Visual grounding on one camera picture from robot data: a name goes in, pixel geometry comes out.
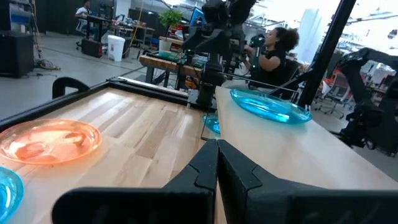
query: floor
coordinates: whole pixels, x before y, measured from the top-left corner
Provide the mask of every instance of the floor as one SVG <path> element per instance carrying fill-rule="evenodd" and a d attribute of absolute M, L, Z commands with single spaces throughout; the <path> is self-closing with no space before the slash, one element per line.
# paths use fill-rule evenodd
<path fill-rule="evenodd" d="M 59 66 L 61 68 L 59 71 L 34 70 L 29 76 L 21 79 L 0 77 L 0 89 L 3 93 L 7 93 L 0 95 L 0 120 L 50 101 L 52 83 L 57 77 L 73 77 L 92 86 L 111 77 L 125 76 L 134 79 L 145 75 L 146 68 L 135 59 L 138 49 L 131 49 L 129 59 L 114 62 L 106 56 L 94 58 L 83 55 L 75 45 L 75 42 L 80 39 L 81 37 L 67 37 L 53 33 L 41 37 L 40 45 L 44 59 Z M 37 73 L 41 73 L 43 76 L 35 76 Z M 171 75 L 170 86 L 174 85 L 174 79 L 175 77 Z M 345 110 L 346 114 L 349 113 L 346 108 L 339 109 Z M 328 130 L 339 131 L 347 125 L 347 122 L 344 119 L 338 119 L 337 115 L 325 115 L 314 110 L 312 113 L 313 119 Z M 353 150 L 398 181 L 398 157 L 387 157 L 381 151 L 371 151 L 366 148 L 354 148 Z"/>

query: blue plate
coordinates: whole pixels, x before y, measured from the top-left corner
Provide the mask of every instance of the blue plate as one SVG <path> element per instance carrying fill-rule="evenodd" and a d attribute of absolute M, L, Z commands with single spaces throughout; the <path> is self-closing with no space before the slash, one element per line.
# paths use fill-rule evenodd
<path fill-rule="evenodd" d="M 243 109 L 259 117 L 287 124 L 310 121 L 305 109 L 274 96 L 251 90 L 231 90 L 232 99 Z"/>
<path fill-rule="evenodd" d="M 21 204 L 24 183 L 14 171 L 0 167 L 0 223 L 6 223 Z"/>
<path fill-rule="evenodd" d="M 203 122 L 206 127 L 217 134 L 220 134 L 220 122 L 218 121 L 217 114 L 205 114 L 203 115 Z"/>

